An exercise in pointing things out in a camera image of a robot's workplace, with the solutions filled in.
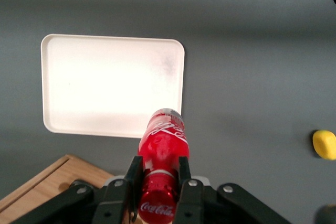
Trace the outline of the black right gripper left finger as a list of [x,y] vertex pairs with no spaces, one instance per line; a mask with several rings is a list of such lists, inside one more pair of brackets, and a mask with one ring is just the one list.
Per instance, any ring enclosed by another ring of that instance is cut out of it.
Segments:
[[143,176],[143,158],[135,156],[124,176],[108,179],[99,190],[94,222],[135,223]]

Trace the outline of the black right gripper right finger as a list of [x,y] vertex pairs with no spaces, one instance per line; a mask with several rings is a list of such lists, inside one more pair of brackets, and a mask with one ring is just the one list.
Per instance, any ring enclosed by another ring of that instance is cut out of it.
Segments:
[[186,156],[179,157],[178,162],[180,196],[173,223],[207,223],[206,209],[211,188],[191,177]]

